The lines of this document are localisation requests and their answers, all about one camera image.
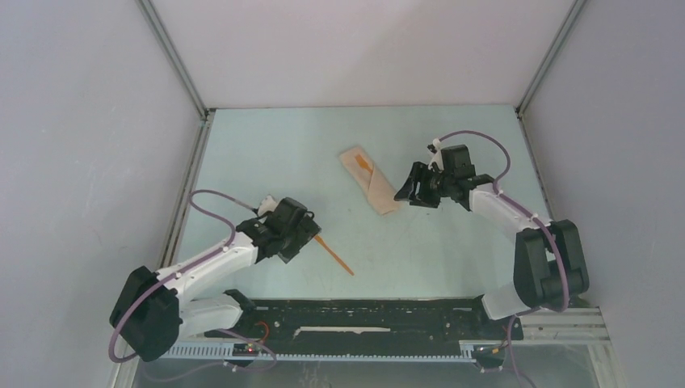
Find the orange plastic knife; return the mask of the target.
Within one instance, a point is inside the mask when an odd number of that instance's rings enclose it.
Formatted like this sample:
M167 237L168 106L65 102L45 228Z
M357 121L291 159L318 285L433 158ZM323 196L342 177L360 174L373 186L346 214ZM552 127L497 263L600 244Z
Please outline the orange plastic knife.
M323 240L320 234L314 237L314 240L340 265L350 276L354 276L355 273L352 269L339 257L339 255L334 252Z

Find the beige cloth napkin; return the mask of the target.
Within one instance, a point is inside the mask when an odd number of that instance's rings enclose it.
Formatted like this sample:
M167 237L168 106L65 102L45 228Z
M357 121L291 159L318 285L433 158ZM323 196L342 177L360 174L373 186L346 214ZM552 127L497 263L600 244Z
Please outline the beige cloth napkin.
M354 159L356 154L362 154L373 166L374 172L372 175L369 175L357 165ZM361 146L355 146L343 151L338 156L338 160L359 185L367 202L379 215L384 216L399 210L401 204L393 199L396 190Z

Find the orange plastic fork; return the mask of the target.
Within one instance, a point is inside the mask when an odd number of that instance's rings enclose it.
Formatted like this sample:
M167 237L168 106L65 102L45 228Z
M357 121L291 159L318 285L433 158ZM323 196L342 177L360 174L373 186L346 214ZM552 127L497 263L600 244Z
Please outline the orange plastic fork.
M357 165L366 171L369 175L372 175L374 172L373 166L363 157L362 154L356 154L354 157Z

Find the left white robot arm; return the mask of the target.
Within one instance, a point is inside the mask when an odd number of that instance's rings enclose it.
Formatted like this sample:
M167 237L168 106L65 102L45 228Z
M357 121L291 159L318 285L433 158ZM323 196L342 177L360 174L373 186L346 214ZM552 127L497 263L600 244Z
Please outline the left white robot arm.
M157 271L141 266L129 274L109 318L112 361L155 361L180 339L227 329L242 337L254 330L255 305L247 296L236 289L212 297L205 292L265 259L290 262L321 227L312 211L290 197L267 196L252 211L253 218L229 223L228 237L202 253Z

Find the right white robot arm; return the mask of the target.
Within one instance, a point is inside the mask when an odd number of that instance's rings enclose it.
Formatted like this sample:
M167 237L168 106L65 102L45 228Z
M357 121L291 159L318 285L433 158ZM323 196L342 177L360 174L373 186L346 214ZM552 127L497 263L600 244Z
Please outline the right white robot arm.
M429 163L414 162L394 196L412 206L436 209L450 199L465 210L494 223L514 244L512 280L480 297L471 313L473 333L489 338L502 318L537 308L563 311L573 295L589 288L589 276L577 226L569 220L540 217L496 187L495 179L479 175L465 145L430 145Z

